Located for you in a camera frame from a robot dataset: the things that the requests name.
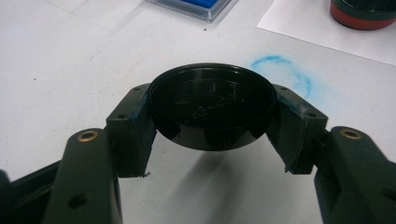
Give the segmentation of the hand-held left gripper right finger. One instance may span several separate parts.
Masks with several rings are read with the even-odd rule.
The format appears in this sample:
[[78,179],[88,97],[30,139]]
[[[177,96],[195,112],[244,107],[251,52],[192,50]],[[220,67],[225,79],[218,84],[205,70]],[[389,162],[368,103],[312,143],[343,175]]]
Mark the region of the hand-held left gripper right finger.
[[314,151],[325,135],[328,117],[294,91],[275,85],[276,109],[266,132],[269,141],[293,175],[312,172]]

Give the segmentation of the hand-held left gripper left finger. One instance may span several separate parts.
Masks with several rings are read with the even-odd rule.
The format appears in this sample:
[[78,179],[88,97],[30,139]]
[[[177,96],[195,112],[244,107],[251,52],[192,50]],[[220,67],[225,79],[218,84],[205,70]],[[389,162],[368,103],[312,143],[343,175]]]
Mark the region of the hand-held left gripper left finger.
[[149,84],[131,88],[106,119],[116,172],[121,178],[146,174],[156,135],[149,113],[148,89]]

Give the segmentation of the black round stamp cap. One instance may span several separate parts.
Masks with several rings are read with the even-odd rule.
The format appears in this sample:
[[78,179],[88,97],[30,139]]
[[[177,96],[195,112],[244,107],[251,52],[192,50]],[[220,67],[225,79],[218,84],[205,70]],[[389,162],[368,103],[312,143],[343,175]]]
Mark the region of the black round stamp cap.
[[221,63],[183,65],[148,88],[156,129],[168,140],[202,151],[246,146],[268,130],[276,90],[261,75]]

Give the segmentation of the white paper sheet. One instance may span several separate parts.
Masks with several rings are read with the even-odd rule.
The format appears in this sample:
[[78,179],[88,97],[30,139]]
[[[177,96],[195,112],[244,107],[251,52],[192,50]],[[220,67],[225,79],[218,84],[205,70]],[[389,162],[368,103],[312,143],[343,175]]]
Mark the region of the white paper sheet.
[[330,5],[331,0],[275,0],[257,27],[396,66],[396,22],[376,31],[347,28],[331,16]]

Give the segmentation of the black stamp with clear handle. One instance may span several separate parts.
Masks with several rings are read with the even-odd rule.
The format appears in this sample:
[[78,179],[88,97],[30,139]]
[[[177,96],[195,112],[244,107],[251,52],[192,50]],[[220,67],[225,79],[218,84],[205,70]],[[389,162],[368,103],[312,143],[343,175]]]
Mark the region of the black stamp with clear handle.
[[373,31],[396,22],[396,0],[331,0],[330,13],[346,27]]

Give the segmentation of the blue ink pad box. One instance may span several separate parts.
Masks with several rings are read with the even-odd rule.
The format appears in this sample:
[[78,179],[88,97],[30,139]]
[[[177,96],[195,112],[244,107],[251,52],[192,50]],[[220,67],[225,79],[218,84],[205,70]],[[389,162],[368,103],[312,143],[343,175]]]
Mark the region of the blue ink pad box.
[[212,22],[228,5],[238,0],[147,0],[158,7],[163,7],[200,21]]

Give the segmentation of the large white table cover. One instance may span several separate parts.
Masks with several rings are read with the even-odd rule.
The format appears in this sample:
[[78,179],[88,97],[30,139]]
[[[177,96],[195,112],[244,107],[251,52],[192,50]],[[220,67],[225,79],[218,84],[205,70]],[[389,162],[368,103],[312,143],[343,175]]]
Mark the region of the large white table cover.
[[[396,161],[396,66],[264,31],[271,3],[205,23],[146,0],[0,0],[0,170],[59,160],[129,89],[198,62],[252,68]],[[158,136],[147,175],[120,192],[124,224],[321,224],[313,177],[287,173],[266,139],[204,153]]]

